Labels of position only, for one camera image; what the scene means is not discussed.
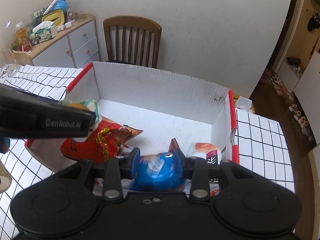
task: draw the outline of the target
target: chair backrest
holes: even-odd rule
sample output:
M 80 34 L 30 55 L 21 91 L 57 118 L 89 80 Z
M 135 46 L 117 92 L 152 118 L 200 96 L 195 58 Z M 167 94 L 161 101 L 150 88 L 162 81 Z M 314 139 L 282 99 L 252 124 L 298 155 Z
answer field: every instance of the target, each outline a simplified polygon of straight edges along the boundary
M 115 38 L 115 47 L 116 47 L 116 58 L 114 58 L 111 42 L 111 30 L 110 27 L 116 28 L 116 38 Z M 119 28 L 122 27 L 122 44 L 121 44 L 121 59 L 119 55 Z M 109 61 L 123 62 L 135 65 L 144 65 L 149 67 L 151 43 L 153 41 L 153 50 L 152 50 L 152 63 L 153 68 L 157 68 L 158 55 L 159 55 L 159 46 L 160 46 L 160 37 L 161 37 L 161 26 L 153 20 L 137 17 L 137 16 L 115 16 L 103 21 L 104 35 L 106 39 L 106 46 L 108 52 Z M 128 52 L 127 60 L 126 58 L 126 32 L 130 29 L 129 40 L 128 40 Z M 135 35 L 135 44 L 134 51 L 132 54 L 132 35 Z

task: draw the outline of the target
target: glass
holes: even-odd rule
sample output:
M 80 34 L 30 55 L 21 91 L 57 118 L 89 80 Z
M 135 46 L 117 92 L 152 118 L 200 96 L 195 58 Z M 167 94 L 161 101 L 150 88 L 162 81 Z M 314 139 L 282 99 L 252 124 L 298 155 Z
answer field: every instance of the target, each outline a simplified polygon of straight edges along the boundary
M 78 12 L 78 22 L 83 22 L 84 21 L 84 12 L 83 11 L 79 11 Z
M 1 74 L 3 75 L 6 70 L 9 76 L 14 76 L 19 71 L 20 65 L 16 63 L 12 49 L 3 49 L 1 51 L 1 58 L 5 68 L 1 69 Z
M 76 22 L 76 14 L 72 4 L 69 4 L 67 6 L 67 15 L 68 15 L 68 22 L 73 22 L 73 23 Z

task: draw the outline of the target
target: juice bottle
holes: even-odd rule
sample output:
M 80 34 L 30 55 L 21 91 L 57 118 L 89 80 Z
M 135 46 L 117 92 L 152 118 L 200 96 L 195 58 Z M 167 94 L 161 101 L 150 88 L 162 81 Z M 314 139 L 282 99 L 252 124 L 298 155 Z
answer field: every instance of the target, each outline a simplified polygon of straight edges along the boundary
M 28 38 L 27 29 L 22 22 L 16 25 L 16 37 L 18 39 L 20 51 L 26 51 L 30 53 L 32 51 L 32 46 Z

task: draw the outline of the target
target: white cardboard box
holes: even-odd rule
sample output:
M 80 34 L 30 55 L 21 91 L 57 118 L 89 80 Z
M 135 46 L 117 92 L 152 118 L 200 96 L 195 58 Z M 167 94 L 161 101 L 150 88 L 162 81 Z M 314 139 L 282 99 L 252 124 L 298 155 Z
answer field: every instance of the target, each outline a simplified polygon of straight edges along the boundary
M 92 98 L 100 113 L 113 121 L 143 130 L 127 142 L 141 155 L 167 152 L 176 138 L 186 155 L 193 142 L 226 148 L 223 159 L 239 163 L 234 145 L 236 111 L 232 90 L 212 82 L 160 69 L 110 62 L 93 62 L 68 85 L 67 98 Z M 65 139 L 27 140 L 25 147 L 42 164 L 57 172 L 74 161 L 60 146 Z

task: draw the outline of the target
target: green tissue package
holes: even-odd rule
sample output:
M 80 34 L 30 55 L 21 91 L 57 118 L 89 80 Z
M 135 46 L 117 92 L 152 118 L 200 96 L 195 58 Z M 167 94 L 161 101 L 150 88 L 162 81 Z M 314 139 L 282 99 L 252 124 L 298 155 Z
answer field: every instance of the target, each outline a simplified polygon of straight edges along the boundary
M 31 45 L 36 45 L 53 39 L 57 34 L 58 30 L 53 22 L 42 22 L 33 29 L 33 33 L 29 35 L 29 40 Z

